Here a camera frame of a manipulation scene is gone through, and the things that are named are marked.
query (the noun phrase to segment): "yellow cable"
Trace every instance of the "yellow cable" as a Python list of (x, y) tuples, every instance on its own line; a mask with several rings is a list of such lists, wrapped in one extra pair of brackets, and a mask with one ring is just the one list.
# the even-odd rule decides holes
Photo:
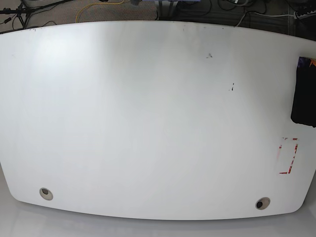
[(76, 23), (78, 23), (78, 17), (80, 15), (80, 13), (82, 13), (83, 10), (87, 9), (88, 7), (91, 7), (91, 6), (94, 6), (94, 5), (119, 5), (119, 4), (122, 4), (124, 3), (125, 0), (121, 1), (121, 2), (114, 2), (114, 3), (108, 3), (108, 2), (98, 2), (98, 3), (92, 3), (92, 4), (89, 4), (87, 6), (85, 6), (83, 9), (81, 9), (78, 13), (77, 13), (77, 16), (76, 16)]

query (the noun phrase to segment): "white table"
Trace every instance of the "white table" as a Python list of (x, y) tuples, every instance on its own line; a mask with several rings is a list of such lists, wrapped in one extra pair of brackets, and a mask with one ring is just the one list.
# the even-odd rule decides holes
[[(0, 162), (17, 200), (167, 220), (302, 205), (316, 134), (290, 114), (298, 57), (316, 58), (316, 42), (207, 24), (99, 22), (2, 35), (0, 50)], [(292, 172), (280, 174), (293, 155), (278, 155), (279, 146), (296, 143)], [(263, 197), (271, 203), (258, 210)]]

